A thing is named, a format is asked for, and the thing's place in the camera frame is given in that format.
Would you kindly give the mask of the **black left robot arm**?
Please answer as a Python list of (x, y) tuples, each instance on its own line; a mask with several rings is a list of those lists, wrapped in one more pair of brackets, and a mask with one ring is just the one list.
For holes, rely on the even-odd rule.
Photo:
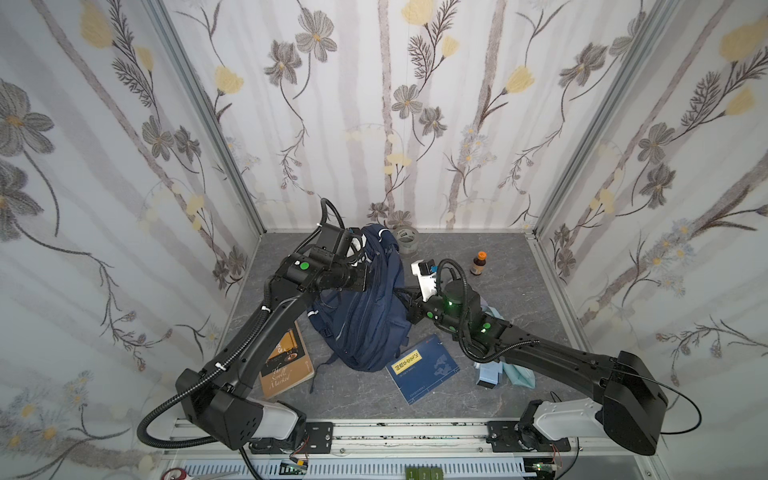
[(363, 291), (370, 267), (362, 252), (340, 259), (294, 253), (265, 282), (262, 304), (243, 329), (201, 370), (176, 381), (185, 417), (232, 450), (255, 436), (266, 407), (248, 399), (284, 334), (325, 290)]

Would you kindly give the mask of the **navy blue student backpack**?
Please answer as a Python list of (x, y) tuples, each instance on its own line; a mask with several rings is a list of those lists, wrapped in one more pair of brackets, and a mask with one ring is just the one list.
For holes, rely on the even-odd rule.
[(370, 268), (367, 289), (322, 293), (308, 319), (332, 351), (329, 364), (340, 360), (371, 373), (396, 360), (408, 343), (411, 323), (396, 295), (405, 287), (405, 274), (394, 234), (380, 224), (369, 224), (362, 233), (364, 263)]

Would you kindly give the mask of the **blue notebook with yellow label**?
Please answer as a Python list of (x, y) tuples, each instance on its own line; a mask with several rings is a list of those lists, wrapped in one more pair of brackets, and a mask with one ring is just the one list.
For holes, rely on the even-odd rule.
[(430, 335), (386, 366), (404, 400), (413, 405), (460, 371), (447, 348)]

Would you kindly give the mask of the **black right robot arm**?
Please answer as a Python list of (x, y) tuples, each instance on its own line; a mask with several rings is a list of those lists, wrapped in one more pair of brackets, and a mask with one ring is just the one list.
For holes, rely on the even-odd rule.
[(432, 321), (472, 361), (522, 366), (583, 394), (571, 402), (530, 402), (507, 436), (512, 444), (553, 451), (563, 439), (596, 437), (634, 454), (656, 453), (668, 399), (636, 355), (611, 357), (542, 339), (483, 311), (476, 301), (398, 298), (410, 322)]

